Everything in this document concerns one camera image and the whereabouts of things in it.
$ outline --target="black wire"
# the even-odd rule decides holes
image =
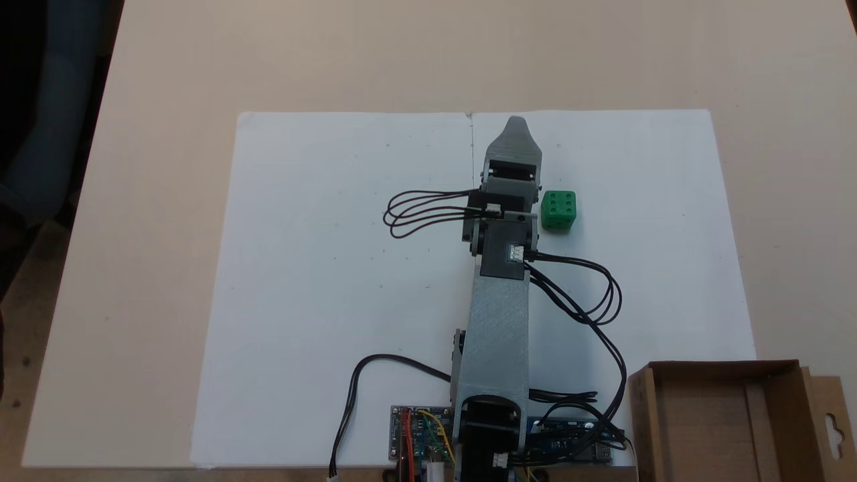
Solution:
[[[595,403],[598,392],[583,392],[580,394],[563,394],[540,389],[530,389],[530,400],[540,403],[556,403],[563,399],[575,400],[581,403]]]
[[[607,279],[607,282],[608,282],[607,290],[604,292],[604,296],[601,298],[601,301],[598,303],[598,305],[596,305],[595,308],[586,311],[585,313],[587,315],[593,315],[594,313],[596,313],[598,310],[600,310],[604,306],[604,310],[601,313],[601,315],[596,316],[592,320],[593,322],[597,323],[598,325],[606,325],[606,324],[612,322],[613,320],[615,320],[616,317],[619,315],[619,312],[622,309],[622,289],[619,286],[619,283],[616,281],[616,279],[610,273],[610,271],[608,269],[606,269],[604,266],[602,266],[596,262],[592,262],[592,261],[581,259],[581,258],[549,255],[546,253],[541,253],[538,251],[531,251],[531,250],[526,250],[524,252],[524,259],[526,259],[527,261],[561,262],[561,263],[572,264],[572,265],[580,266],[583,268],[592,269],[593,271],[597,271],[598,273],[602,274]],[[561,294],[565,295],[565,292],[562,291],[561,289],[559,290],[559,292]],[[615,311],[610,318],[604,320],[604,318],[610,312],[610,309],[613,305],[614,297],[617,300]]]
[[[330,465],[327,468],[328,477],[333,477],[336,475],[336,452],[339,450],[339,444],[342,443],[342,437],[345,434],[345,429],[348,428],[348,421],[351,419],[351,414],[354,412],[354,406],[357,403],[357,381],[360,379],[360,372],[363,371],[363,367],[368,365],[369,363],[375,360],[391,360],[395,362],[399,362],[400,364],[412,366],[420,371],[428,373],[432,377],[437,377],[441,380],[449,382],[451,380],[450,376],[446,373],[436,370],[428,365],[424,365],[414,359],[403,357],[401,355],[390,355],[386,353],[378,353],[375,355],[369,355],[368,357],[360,360],[360,363],[354,367],[354,371],[351,373],[351,384],[348,386],[348,395],[345,397],[345,410],[342,413],[342,421],[339,422],[339,430],[336,432],[336,438],[333,439],[333,451],[330,454]]]
[[[382,220],[386,226],[390,227],[390,236],[396,239],[407,238],[411,234],[425,228],[442,222],[474,220],[486,215],[483,210],[477,208],[468,208],[463,206],[434,206],[414,212],[414,209],[426,206],[433,202],[455,199],[458,197],[468,196],[474,190],[461,191],[440,191],[440,190],[407,190],[399,193],[387,203],[387,210],[384,212]],[[409,194],[423,194],[425,196],[414,196],[396,202],[397,199]],[[396,208],[404,207],[399,212],[395,212]],[[416,218],[422,214],[436,213],[425,215],[421,218]],[[422,223],[419,226],[411,229],[404,234],[397,234],[395,229],[401,226]]]
[[[614,450],[621,450],[623,452],[628,450],[628,447],[626,447],[625,445],[613,445],[612,443],[604,441],[604,440],[596,440],[595,443],[597,443],[599,445],[603,445],[605,447],[610,447],[611,449],[614,449]]]
[[[605,276],[608,276],[608,281],[612,286],[615,282],[613,280],[612,275],[609,275],[609,271],[602,267],[601,265],[597,265],[593,262],[588,262],[586,260],[579,260],[577,258],[565,258],[563,256],[539,256],[540,253],[530,252],[528,253],[529,258],[533,260],[539,261],[557,261],[557,262],[567,262],[568,264],[578,264],[579,266],[585,266],[587,268],[592,268],[597,271],[602,272],[603,274],[606,272]],[[625,360],[622,358],[621,353],[619,353],[618,348],[616,348],[615,344],[601,331],[598,326],[598,322],[593,320],[587,311],[583,310],[579,304],[577,304],[571,296],[565,293],[562,289],[560,289],[548,276],[541,273],[537,269],[533,268],[529,263],[525,263],[525,266],[530,270],[530,282],[534,285],[538,286],[542,289],[545,294],[554,302],[561,310],[565,311],[569,317],[573,320],[589,325],[590,328],[595,332],[598,339],[604,344],[604,346],[608,349],[611,356],[613,356],[616,364],[619,367],[620,371],[620,386],[616,390],[616,395],[613,400],[611,400],[608,405],[608,409],[602,414],[602,416],[596,419],[595,424],[591,429],[588,430],[585,436],[581,437],[578,442],[575,444],[573,448],[568,450],[566,453],[561,454],[535,454],[535,455],[515,455],[510,456],[510,462],[514,465],[523,465],[523,466],[534,466],[534,465],[550,465],[554,463],[558,463],[561,461],[571,460],[577,454],[583,452],[587,449],[593,442],[595,442],[599,435],[601,434],[603,429],[607,429],[612,432],[612,435],[618,437],[620,442],[624,442],[625,436],[621,433],[615,426],[612,424],[611,420],[615,416],[615,414],[619,410],[619,405],[621,404],[622,398],[625,394],[626,380],[627,380],[627,367],[625,365]],[[611,317],[607,322],[613,321],[615,319],[615,314]],[[582,407],[581,404],[572,404],[572,403],[563,403],[557,402],[551,408],[549,408],[548,416],[555,409],[562,407],[575,407],[575,408],[586,408]]]

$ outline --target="white foam board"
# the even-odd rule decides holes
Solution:
[[[448,223],[395,240],[402,190],[476,187],[510,113],[245,113],[197,401],[191,460],[326,466],[354,365],[403,354],[450,371],[474,259]],[[755,358],[707,111],[539,111],[545,190],[574,190],[571,233],[539,249],[607,266],[625,293],[604,331],[629,373],[653,359]],[[584,306],[604,281],[544,266]],[[612,397],[613,360],[585,326],[530,295],[530,382]],[[387,465],[391,405],[446,405],[448,385],[375,362],[360,379],[339,465]],[[533,413],[545,406],[532,404]],[[615,423],[631,429],[627,404]],[[616,463],[630,465],[629,454]]]

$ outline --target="orange wire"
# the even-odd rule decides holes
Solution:
[[[411,477],[411,480],[408,482],[414,482],[414,440],[413,435],[411,434],[411,410],[405,409],[405,412],[402,415],[407,414],[407,421],[405,423],[405,446],[408,449],[408,476]]]

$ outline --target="green 3d-printed cube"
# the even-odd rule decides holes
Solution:
[[[551,231],[568,231],[578,217],[574,191],[549,190],[542,198],[542,227]]]

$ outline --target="brown cardboard box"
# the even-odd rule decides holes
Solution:
[[[848,4],[848,11],[851,12],[851,22],[854,28],[857,28],[857,0],[847,0],[845,3]]]
[[[629,395],[641,482],[857,480],[839,377],[811,377],[797,360],[652,362]],[[842,435],[838,460],[825,414]]]

